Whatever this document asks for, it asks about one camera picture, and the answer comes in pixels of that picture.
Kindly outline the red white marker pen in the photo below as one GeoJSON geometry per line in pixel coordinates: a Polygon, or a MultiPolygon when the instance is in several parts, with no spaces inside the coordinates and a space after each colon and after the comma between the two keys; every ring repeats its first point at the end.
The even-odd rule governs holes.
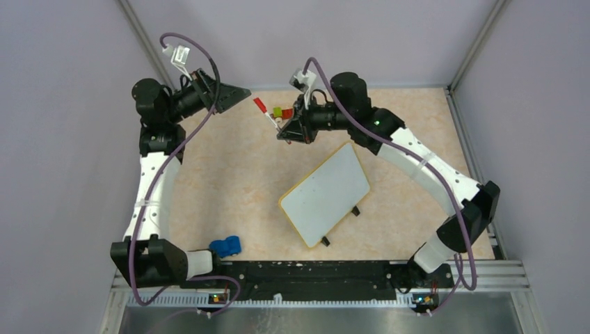
{"type": "Polygon", "coordinates": [[[265,117],[273,125],[273,127],[276,129],[276,131],[279,132],[281,125],[274,122],[273,119],[271,118],[270,112],[272,111],[272,109],[268,109],[259,97],[254,98],[253,101],[254,101],[255,105],[258,107],[258,109],[262,112],[262,114],[265,115],[265,117]]]}

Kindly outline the white whiteboard yellow edge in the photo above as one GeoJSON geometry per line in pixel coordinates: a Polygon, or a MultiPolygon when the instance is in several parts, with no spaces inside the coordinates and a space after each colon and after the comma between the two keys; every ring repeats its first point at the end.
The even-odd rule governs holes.
{"type": "Polygon", "coordinates": [[[308,248],[348,214],[371,186],[352,142],[343,143],[278,200],[289,222],[308,248]]]}

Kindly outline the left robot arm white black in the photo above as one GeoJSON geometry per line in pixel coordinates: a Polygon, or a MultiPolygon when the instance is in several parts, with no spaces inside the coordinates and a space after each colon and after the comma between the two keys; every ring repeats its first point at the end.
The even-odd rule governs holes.
{"type": "Polygon", "coordinates": [[[169,239],[175,179],[191,138],[181,122],[202,110],[223,113],[250,97],[251,91],[222,83],[202,69],[183,80],[179,90],[151,78],[141,79],[131,90],[141,117],[141,176],[124,237],[110,248],[113,263],[130,287],[180,285],[196,276],[211,288],[223,279],[214,251],[185,251],[169,239]]]}

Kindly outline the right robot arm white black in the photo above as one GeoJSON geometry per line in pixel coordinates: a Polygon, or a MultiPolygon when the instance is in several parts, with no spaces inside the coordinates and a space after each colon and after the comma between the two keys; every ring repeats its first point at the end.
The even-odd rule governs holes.
{"type": "Polygon", "coordinates": [[[466,255],[473,263],[472,246],[494,218],[499,185],[463,174],[421,143],[399,116],[372,104],[365,80],[356,73],[325,80],[330,99],[324,103],[314,96],[317,80],[310,70],[297,70],[290,78],[300,94],[278,139],[311,144],[320,131],[344,130],[354,143],[396,166],[439,202],[449,216],[410,258],[408,278],[414,285],[426,287],[451,256],[466,255]]]}

